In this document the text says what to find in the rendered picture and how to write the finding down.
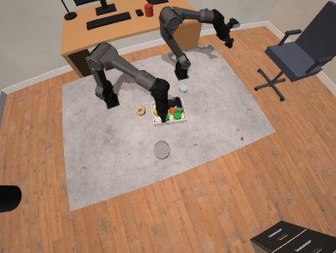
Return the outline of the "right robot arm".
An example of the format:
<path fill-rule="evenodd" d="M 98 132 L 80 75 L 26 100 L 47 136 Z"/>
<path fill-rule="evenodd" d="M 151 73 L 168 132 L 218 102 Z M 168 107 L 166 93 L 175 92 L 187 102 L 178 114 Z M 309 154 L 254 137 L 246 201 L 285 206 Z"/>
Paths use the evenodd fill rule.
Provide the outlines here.
<path fill-rule="evenodd" d="M 145 70 L 136 69 L 118 55 L 116 48 L 108 42 L 100 42 L 86 57 L 86 61 L 97 84 L 95 95 L 107 104 L 108 109 L 120 104 L 117 94 L 113 92 L 113 84 L 106 78 L 104 68 L 106 71 L 116 68 L 134 78 L 137 84 L 151 92 L 157 107 L 166 107 L 168 104 L 168 107 L 173 107 L 175 110 L 184 109 L 179 97 L 176 96 L 175 100 L 168 100 L 170 88 L 168 81 L 156 78 Z"/>

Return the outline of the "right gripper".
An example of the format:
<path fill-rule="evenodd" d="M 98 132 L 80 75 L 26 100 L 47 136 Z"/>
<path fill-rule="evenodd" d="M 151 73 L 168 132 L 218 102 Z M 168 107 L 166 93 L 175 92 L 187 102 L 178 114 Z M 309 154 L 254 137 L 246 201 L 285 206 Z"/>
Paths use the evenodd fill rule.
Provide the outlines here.
<path fill-rule="evenodd" d="M 159 115 L 162 123 L 166 122 L 166 115 L 168 114 L 168 109 L 170 109 L 170 107 L 168 107 L 168 104 L 166 107 L 157 107 L 156 106 L 156 111 L 157 111 L 157 115 Z"/>

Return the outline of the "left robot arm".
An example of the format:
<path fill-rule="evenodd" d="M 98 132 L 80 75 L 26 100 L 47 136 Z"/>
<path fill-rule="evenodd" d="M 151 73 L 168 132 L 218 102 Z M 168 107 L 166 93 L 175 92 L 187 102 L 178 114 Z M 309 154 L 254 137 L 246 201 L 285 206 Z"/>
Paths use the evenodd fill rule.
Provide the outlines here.
<path fill-rule="evenodd" d="M 198 20 L 200 23 L 213 23 L 214 29 L 217 34 L 225 32 L 226 28 L 230 29 L 239 28 L 241 23 L 235 19 L 230 18 L 229 23 L 224 23 L 224 16 L 218 10 L 208 10 L 205 8 L 200 11 L 187 10 L 179 7 L 165 6 L 159 14 L 160 35 L 163 37 L 173 54 L 176 56 L 176 69 L 174 70 L 178 80 L 188 79 L 188 68 L 191 62 L 182 52 L 172 34 L 175 32 L 179 24 L 182 24 L 184 19 Z M 176 11 L 176 12 L 175 12 Z M 185 69 L 185 70 L 184 70 Z"/>

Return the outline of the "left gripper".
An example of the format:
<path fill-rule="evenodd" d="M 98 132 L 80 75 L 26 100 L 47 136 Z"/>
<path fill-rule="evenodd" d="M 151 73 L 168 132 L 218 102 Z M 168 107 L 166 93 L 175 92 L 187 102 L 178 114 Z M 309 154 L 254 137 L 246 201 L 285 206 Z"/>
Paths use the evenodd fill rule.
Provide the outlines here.
<path fill-rule="evenodd" d="M 220 40 L 225 41 L 226 43 L 224 45 L 228 47 L 229 49 L 231 49 L 233 46 L 234 39 L 233 38 L 230 39 L 229 33 L 230 33 L 230 30 L 228 31 L 226 28 L 224 33 L 220 35 L 216 33 L 216 36 L 219 37 Z"/>

